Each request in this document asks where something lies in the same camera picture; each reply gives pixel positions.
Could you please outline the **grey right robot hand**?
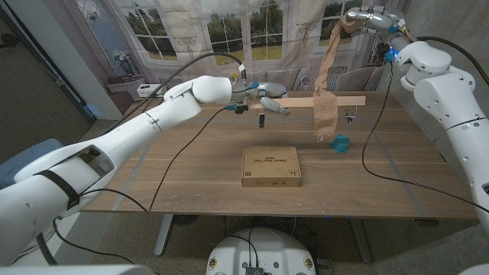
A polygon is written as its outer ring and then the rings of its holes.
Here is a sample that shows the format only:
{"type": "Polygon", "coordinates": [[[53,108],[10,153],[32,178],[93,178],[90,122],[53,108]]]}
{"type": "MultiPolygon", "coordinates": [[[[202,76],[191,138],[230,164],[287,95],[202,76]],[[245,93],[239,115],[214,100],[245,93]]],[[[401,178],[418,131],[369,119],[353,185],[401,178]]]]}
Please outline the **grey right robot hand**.
{"type": "Polygon", "coordinates": [[[381,40],[386,40],[406,26],[402,12],[395,8],[373,5],[349,9],[345,12],[342,23],[345,32],[351,36],[378,35],[381,40]]]}

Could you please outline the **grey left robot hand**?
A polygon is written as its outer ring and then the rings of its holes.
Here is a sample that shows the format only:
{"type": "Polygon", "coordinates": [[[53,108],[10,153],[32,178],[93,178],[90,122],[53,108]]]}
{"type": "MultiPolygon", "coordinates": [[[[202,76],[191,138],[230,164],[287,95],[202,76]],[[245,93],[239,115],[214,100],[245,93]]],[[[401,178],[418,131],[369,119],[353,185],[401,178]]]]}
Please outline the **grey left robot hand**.
{"type": "Polygon", "coordinates": [[[246,99],[257,99],[266,112],[289,116],[290,112],[275,99],[287,98],[284,85],[277,82],[253,82],[245,88],[238,88],[232,92],[233,102],[245,102],[246,99]]]}

